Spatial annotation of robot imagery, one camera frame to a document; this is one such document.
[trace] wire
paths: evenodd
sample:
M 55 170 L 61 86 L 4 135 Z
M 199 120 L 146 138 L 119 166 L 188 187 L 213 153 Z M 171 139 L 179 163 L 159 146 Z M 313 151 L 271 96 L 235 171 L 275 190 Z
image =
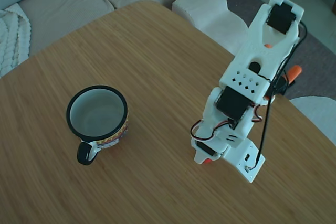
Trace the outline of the wire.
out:
M 260 141 L 260 146 L 259 146 L 259 151 L 256 157 L 256 162 L 255 165 L 253 167 L 248 167 L 249 170 L 252 170 L 254 168 L 257 167 L 258 162 L 260 160 L 260 156 L 261 156 L 261 151 L 262 151 L 262 147 L 264 146 L 264 141 L 265 141 L 265 136 L 266 136 L 266 130 L 267 130 L 267 125 L 268 125 L 268 118 L 269 118 L 269 112 L 270 112 L 270 107 L 271 107 L 271 103 L 272 103 L 272 97 L 273 94 L 275 93 L 275 87 L 278 84 L 278 81 L 280 80 L 281 77 L 281 73 L 285 70 L 285 67 L 287 65 L 287 63 L 289 62 L 289 60 L 292 58 L 295 50 L 302 44 L 302 42 L 306 39 L 308 31 L 307 31 L 307 27 L 303 22 L 300 22 L 300 25 L 304 28 L 304 36 L 301 40 L 299 40 L 299 42 L 293 46 L 291 52 L 289 53 L 289 55 L 282 61 L 282 63 L 280 64 L 271 84 L 270 84 L 270 97 L 268 99 L 267 102 L 267 108 L 266 108 L 266 115 L 265 115 L 265 124 L 264 124 L 264 128 L 262 130 L 262 135 L 261 135 L 261 141 Z
M 288 79 L 288 75 L 285 70 L 283 71 L 283 73 L 285 74 L 285 77 L 286 77 L 286 88 L 285 88 L 285 92 L 286 92 L 289 87 L 289 79 Z
M 268 82 L 271 82 L 271 79 L 268 79 L 268 78 L 266 78 L 265 76 L 262 76 L 262 75 L 260 75 L 260 74 L 258 74 L 260 77 L 262 77 L 262 78 L 264 78 L 266 81 L 268 81 Z
M 254 116 L 256 117 L 256 119 L 252 119 L 252 122 L 254 122 L 254 123 L 260 123 L 263 120 L 263 118 L 260 115 L 258 115 L 258 112 L 257 112 L 259 107 L 260 107 L 260 105 L 255 106 L 254 110 L 253 110 Z
M 197 121 L 197 122 L 191 127 L 191 129 L 190 129 L 190 135 L 191 135 L 191 137 L 193 137 L 194 139 L 196 139 L 196 140 L 198 140 L 198 141 L 202 141 L 202 142 L 211 140 L 211 139 L 215 136 L 215 131 L 216 131 L 218 128 L 220 128 L 220 127 L 222 127 L 222 126 L 224 126 L 224 125 L 230 124 L 230 121 L 222 121 L 222 122 L 218 123 L 218 124 L 216 125 L 216 127 L 214 127 L 214 129 L 212 130 L 212 133 L 211 133 L 211 136 L 210 136 L 210 137 L 202 138 L 202 137 L 195 136 L 194 133 L 193 133 L 194 129 L 195 129 L 196 127 L 198 127 L 202 122 L 203 122 L 203 120 L 199 120 L 199 121 Z

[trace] white chair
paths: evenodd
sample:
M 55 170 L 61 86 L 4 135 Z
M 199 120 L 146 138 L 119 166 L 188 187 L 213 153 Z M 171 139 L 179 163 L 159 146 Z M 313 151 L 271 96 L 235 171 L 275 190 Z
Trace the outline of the white chair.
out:
M 226 0 L 176 0 L 172 11 L 233 55 L 246 41 L 247 25 L 228 10 Z
M 290 102 L 336 145 L 335 100 L 328 97 L 299 97 Z

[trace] gray rug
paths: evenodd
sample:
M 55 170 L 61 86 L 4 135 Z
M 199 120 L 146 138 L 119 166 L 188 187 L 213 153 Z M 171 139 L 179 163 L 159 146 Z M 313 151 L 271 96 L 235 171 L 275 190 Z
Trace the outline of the gray rug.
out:
M 229 9 L 249 26 L 263 4 L 261 0 L 227 0 Z M 296 50 L 288 66 L 298 64 L 303 72 L 295 85 L 288 89 L 286 97 L 293 99 L 316 95 L 336 100 L 336 55 L 314 36 Z

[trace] white knit blanket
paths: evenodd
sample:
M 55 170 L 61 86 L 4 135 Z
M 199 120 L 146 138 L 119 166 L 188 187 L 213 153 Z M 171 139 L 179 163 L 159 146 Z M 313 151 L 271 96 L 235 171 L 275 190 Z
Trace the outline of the white knit blanket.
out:
M 28 59 L 30 22 L 18 4 L 0 10 L 0 77 Z

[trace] white ottoman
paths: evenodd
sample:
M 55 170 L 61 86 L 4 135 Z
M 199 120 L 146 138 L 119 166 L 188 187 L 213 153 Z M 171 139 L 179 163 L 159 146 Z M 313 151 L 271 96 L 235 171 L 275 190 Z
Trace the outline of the white ottoman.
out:
M 247 25 L 228 10 L 226 0 L 176 0 L 172 11 L 233 55 L 246 41 Z

